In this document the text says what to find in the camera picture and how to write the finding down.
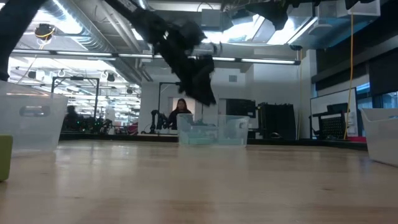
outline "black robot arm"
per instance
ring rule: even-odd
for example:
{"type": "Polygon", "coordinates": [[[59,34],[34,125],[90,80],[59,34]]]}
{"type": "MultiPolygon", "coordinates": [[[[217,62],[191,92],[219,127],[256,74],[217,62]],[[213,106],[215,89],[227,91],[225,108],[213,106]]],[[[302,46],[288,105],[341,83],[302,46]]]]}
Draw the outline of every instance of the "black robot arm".
{"type": "Polygon", "coordinates": [[[105,1],[130,22],[146,42],[154,46],[154,54],[161,54],[181,81],[180,93],[184,91],[187,96],[207,106],[216,103],[210,85],[210,73],[215,68],[213,57],[202,55],[192,58],[186,54],[206,38],[196,23],[177,26],[152,11],[140,8],[133,1],[105,1]]]}

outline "whiteboard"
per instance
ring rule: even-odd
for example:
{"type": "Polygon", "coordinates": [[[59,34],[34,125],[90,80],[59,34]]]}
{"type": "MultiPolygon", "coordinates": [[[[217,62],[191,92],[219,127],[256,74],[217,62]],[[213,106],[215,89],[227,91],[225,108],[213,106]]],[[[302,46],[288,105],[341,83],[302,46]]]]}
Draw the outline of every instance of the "whiteboard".
{"type": "MultiPolygon", "coordinates": [[[[337,103],[348,103],[349,90],[343,90],[328,95],[319,96],[311,99],[311,119],[312,128],[316,131],[319,130],[318,118],[313,118],[313,114],[323,113],[328,111],[328,105],[334,105],[337,103]]],[[[353,137],[358,136],[358,124],[356,119],[356,97],[355,88],[351,89],[351,102],[349,103],[349,128],[347,130],[347,136],[353,137]]]]}

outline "transparent container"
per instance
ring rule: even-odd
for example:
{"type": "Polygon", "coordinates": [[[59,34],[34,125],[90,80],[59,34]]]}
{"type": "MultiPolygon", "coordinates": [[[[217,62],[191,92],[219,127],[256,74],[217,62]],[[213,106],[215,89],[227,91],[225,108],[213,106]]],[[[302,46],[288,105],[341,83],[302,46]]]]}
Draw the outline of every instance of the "transparent container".
{"type": "Polygon", "coordinates": [[[245,146],[248,142],[249,117],[218,115],[203,123],[192,114],[178,114],[179,143],[183,145],[245,146]]]}
{"type": "Polygon", "coordinates": [[[361,109],[369,157],[398,166],[398,109],[361,109]]]}
{"type": "Polygon", "coordinates": [[[0,81],[0,134],[13,139],[12,155],[57,148],[68,98],[0,81]]]}

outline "person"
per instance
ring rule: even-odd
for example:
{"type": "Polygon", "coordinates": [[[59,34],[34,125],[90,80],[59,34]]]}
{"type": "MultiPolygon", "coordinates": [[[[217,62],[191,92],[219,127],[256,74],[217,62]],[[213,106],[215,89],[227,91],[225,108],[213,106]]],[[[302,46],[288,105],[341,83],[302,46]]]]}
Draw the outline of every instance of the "person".
{"type": "Polygon", "coordinates": [[[175,110],[173,110],[170,115],[167,123],[169,126],[172,128],[172,130],[177,130],[177,115],[183,113],[183,114],[192,114],[190,110],[187,108],[187,102],[181,98],[177,101],[177,107],[175,110]]]}

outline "fluorescent light fixture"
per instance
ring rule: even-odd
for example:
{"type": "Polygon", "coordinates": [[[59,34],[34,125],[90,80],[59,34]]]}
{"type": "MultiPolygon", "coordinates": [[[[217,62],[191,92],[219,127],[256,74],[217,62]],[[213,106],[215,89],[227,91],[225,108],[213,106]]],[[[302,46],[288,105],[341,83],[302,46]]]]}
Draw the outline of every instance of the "fluorescent light fixture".
{"type": "Polygon", "coordinates": [[[201,12],[202,9],[220,10],[220,3],[199,3],[199,2],[163,2],[163,1],[149,1],[149,5],[162,11],[186,11],[186,12],[201,12]]]}
{"type": "MultiPolygon", "coordinates": [[[[90,85],[83,85],[79,86],[80,88],[97,88],[97,86],[90,86],[90,85]]],[[[112,89],[115,88],[113,86],[100,86],[99,88],[106,88],[106,89],[112,89]]]]}
{"type": "Polygon", "coordinates": [[[112,57],[111,53],[98,53],[98,52],[66,52],[57,51],[59,55],[74,55],[74,56],[88,56],[88,57],[112,57]]]}
{"type": "Polygon", "coordinates": [[[227,58],[227,57],[213,57],[214,61],[219,61],[219,62],[234,62],[235,58],[227,58]]]}
{"type": "Polygon", "coordinates": [[[318,20],[318,17],[314,17],[310,22],[307,23],[302,29],[300,29],[290,40],[287,42],[288,44],[291,44],[297,40],[301,35],[304,34],[305,31],[307,31],[316,21],[318,20]]]}
{"type": "Polygon", "coordinates": [[[162,56],[155,55],[154,57],[151,54],[119,54],[120,57],[131,57],[131,58],[157,58],[162,59],[162,56]]]}
{"type": "Polygon", "coordinates": [[[282,64],[282,65],[293,65],[295,61],[293,60],[273,60],[273,59],[256,59],[256,58],[242,58],[242,62],[248,63],[272,63],[272,64],[282,64]]]}
{"type": "Polygon", "coordinates": [[[87,57],[88,60],[105,60],[105,61],[114,61],[116,58],[101,58],[101,57],[87,57]]]}
{"type": "Polygon", "coordinates": [[[14,49],[12,53],[15,54],[50,54],[48,50],[26,50],[26,49],[14,49]]]}

